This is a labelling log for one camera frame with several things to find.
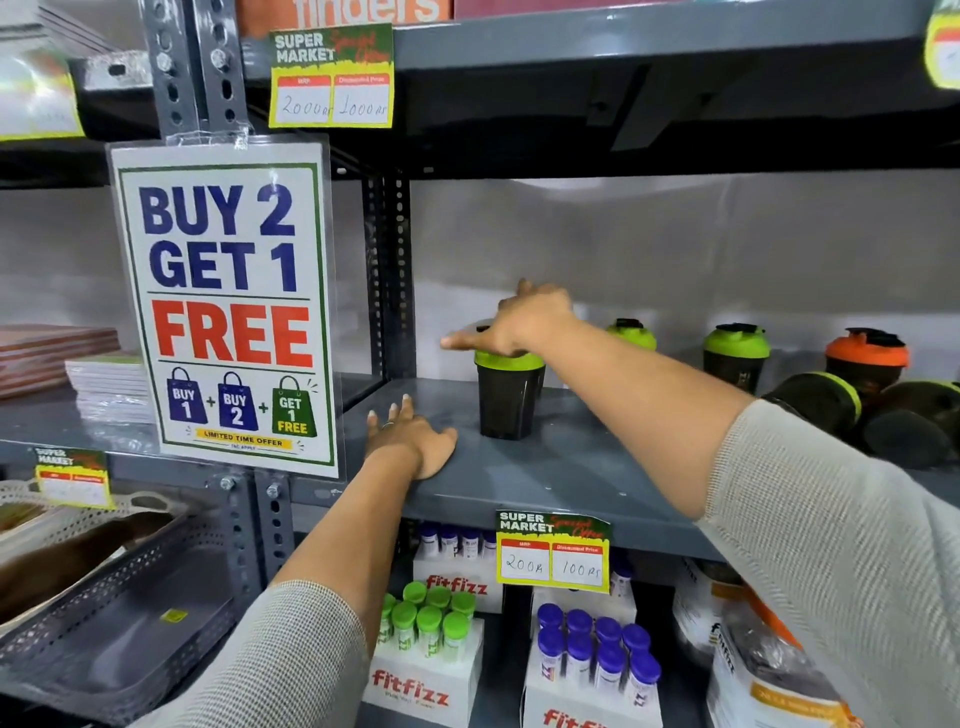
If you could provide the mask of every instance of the price tag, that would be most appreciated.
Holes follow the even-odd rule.
[[[98,450],[34,448],[36,482],[48,500],[114,510],[107,456]]]
[[[550,581],[550,544],[504,539],[500,543],[500,576],[504,579]]]
[[[275,31],[270,41],[271,127],[393,126],[389,23]]]
[[[610,524],[569,513],[497,511],[497,581],[610,591]]]
[[[939,0],[926,27],[924,64],[934,85],[960,89],[960,0]]]

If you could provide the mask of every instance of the discounted price label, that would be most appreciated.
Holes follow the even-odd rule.
[[[338,477],[325,146],[110,153],[161,451]]]
[[[501,584],[610,590],[610,524],[569,513],[497,511]]]

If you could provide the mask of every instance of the gray knit sleeve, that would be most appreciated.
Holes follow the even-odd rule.
[[[867,726],[960,725],[960,510],[757,401],[699,525]]]
[[[247,610],[223,651],[135,728],[350,728],[367,684],[360,619],[326,587],[286,581]]]

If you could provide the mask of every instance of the green shopping bag icon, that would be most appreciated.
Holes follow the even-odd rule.
[[[283,382],[286,379],[291,379],[296,389],[284,389]],[[290,375],[282,376],[280,385],[274,390],[274,433],[298,437],[317,436],[310,393],[300,389],[300,383]]]

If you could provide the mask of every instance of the buy 2 get 1 free sign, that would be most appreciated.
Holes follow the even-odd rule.
[[[338,477],[324,146],[110,154],[161,451]]]

